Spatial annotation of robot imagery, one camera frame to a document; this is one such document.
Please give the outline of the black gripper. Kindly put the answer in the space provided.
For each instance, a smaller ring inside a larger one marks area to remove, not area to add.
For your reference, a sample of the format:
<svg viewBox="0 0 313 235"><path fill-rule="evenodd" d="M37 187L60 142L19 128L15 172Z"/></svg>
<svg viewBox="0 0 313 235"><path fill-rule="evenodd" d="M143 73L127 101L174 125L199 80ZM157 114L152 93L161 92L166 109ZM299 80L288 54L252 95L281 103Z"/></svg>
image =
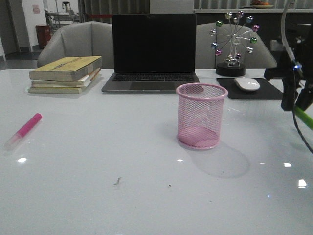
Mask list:
<svg viewBox="0 0 313 235"><path fill-rule="evenodd" d="M302 65L304 88L298 97L297 88L299 80L287 76L292 62L285 51L277 57L277 67L266 69L264 77L266 80L282 78L283 96L281 108L284 111L293 110L296 98L296 106L301 110L307 110L313 103L313 25L305 23L291 23L286 26L286 38L292 48L295 58Z"/></svg>

